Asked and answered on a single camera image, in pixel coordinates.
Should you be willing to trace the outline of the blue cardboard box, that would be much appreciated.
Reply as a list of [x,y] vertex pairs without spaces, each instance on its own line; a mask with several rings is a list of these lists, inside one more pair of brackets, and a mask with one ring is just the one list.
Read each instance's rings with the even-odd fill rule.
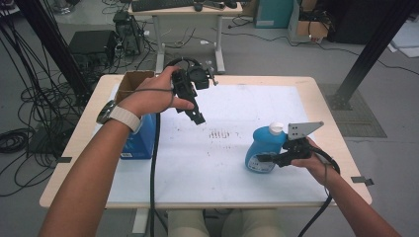
[[[153,71],[126,72],[119,89],[115,95],[119,103],[136,89],[146,78],[154,76]],[[140,128],[136,133],[131,133],[121,153],[122,159],[151,159],[154,148],[156,132],[155,114],[142,117]]]

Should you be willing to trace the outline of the person's left leg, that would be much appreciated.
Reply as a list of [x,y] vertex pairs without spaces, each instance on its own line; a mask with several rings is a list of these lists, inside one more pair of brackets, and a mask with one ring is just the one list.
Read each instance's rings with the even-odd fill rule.
[[168,237],[210,237],[199,209],[168,211]]

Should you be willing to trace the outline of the blue bottle with white cap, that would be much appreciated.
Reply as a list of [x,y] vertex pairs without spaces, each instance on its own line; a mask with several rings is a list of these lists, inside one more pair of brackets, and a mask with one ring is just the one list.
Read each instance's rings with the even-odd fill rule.
[[257,128],[253,132],[253,142],[245,157],[245,167],[256,173],[270,173],[275,164],[272,162],[260,162],[258,155],[276,155],[281,152],[282,146],[287,140],[284,133],[284,125],[274,121],[268,126]]

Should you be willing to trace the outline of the black computer tower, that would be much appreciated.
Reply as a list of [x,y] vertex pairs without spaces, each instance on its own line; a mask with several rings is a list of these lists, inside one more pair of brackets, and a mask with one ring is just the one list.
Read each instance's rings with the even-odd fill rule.
[[113,17],[116,33],[127,55],[140,55],[140,37],[136,20],[127,11],[119,11]]

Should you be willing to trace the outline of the white table mat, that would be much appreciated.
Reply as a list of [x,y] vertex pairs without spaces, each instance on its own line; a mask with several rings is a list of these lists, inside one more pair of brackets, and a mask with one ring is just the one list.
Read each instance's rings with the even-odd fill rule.
[[119,162],[109,203],[141,206],[155,201],[172,208],[325,200],[323,188],[302,168],[257,174],[244,165],[255,129],[273,121],[307,120],[297,87],[217,85],[199,92],[197,102],[206,120],[202,124],[174,110],[162,114],[156,161]]

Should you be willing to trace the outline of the teal storage box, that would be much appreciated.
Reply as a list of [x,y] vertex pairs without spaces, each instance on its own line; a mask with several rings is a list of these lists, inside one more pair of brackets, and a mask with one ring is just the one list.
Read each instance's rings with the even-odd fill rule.
[[257,0],[254,26],[257,29],[285,29],[293,12],[293,0]]

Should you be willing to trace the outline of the white paper sheets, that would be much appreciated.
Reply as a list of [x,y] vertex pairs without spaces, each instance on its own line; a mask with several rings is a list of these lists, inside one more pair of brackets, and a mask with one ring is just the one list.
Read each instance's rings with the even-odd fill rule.
[[391,52],[400,51],[407,57],[419,57],[419,22],[406,22],[391,40]]

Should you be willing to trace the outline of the light wooden table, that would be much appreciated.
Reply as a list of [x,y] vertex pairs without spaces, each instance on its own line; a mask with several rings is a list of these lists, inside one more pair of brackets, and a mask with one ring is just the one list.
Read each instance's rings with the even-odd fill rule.
[[[372,199],[367,194],[365,188],[356,186],[352,183],[350,177],[357,171],[355,162],[350,154],[343,137],[339,134],[335,122],[332,120],[330,112],[320,94],[318,86],[310,77],[287,77],[287,76],[218,76],[219,85],[263,85],[263,86],[295,86],[297,87],[303,107],[307,116],[311,119],[321,119],[324,122],[324,128],[315,133],[315,141],[320,144],[325,152],[334,159],[330,164],[334,170],[369,204]],[[168,209],[199,209],[203,211],[206,208],[215,206],[196,206],[180,205]],[[251,206],[222,206],[222,207],[241,207],[241,208],[266,208],[279,207],[269,203]]]

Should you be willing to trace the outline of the person's leg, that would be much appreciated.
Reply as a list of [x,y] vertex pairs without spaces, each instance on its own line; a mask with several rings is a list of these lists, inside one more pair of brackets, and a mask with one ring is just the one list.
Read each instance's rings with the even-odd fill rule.
[[210,237],[199,209],[168,211],[168,237]]
[[234,209],[225,219],[221,237],[286,237],[276,209]]

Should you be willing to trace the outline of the person's left hand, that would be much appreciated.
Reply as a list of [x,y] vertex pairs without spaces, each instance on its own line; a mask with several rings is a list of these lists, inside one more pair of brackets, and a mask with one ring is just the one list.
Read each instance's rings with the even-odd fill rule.
[[158,76],[146,78],[132,94],[119,102],[118,106],[138,117],[161,113],[169,108],[193,109],[193,103],[173,95],[171,75],[177,70],[179,70],[178,66],[168,66]]

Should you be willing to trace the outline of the black equipment box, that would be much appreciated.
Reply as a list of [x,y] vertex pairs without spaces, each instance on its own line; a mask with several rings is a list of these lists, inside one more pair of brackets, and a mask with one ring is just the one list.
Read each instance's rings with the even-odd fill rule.
[[79,31],[69,44],[70,52],[80,68],[102,65],[114,61],[116,34],[112,30]]

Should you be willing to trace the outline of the black metal stand post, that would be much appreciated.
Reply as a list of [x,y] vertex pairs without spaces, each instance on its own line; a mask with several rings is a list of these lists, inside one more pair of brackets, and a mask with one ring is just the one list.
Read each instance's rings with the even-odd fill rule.
[[395,0],[393,2],[342,84],[334,94],[327,96],[328,106],[331,110],[349,111],[351,109],[349,101],[357,88],[417,6],[419,6],[419,0]]
[[90,100],[92,89],[81,74],[56,24],[40,0],[15,1],[73,90],[76,104],[85,106]]

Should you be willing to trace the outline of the person's right hand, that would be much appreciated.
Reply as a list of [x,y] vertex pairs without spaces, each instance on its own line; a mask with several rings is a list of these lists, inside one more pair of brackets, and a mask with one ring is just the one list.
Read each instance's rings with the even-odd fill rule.
[[294,159],[292,165],[305,168],[312,177],[322,186],[327,187],[335,178],[339,178],[339,174],[330,164],[323,163],[320,157],[314,151],[310,152],[308,158]]

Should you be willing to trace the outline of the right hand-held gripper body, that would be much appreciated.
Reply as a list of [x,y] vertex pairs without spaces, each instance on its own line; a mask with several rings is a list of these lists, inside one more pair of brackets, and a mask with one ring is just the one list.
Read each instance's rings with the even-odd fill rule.
[[311,156],[307,137],[324,125],[323,121],[290,123],[288,138],[283,145],[285,153],[279,157],[280,167],[289,166],[293,159],[305,159]]

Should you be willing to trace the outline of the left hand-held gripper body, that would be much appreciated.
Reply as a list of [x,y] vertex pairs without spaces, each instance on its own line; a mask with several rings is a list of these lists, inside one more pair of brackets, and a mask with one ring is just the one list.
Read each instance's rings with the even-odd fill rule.
[[199,111],[199,106],[195,100],[198,96],[198,90],[208,89],[210,82],[214,86],[218,84],[212,72],[209,69],[204,69],[201,65],[179,69],[172,73],[171,80],[175,95],[194,104],[194,108],[188,110],[188,113],[197,113]]

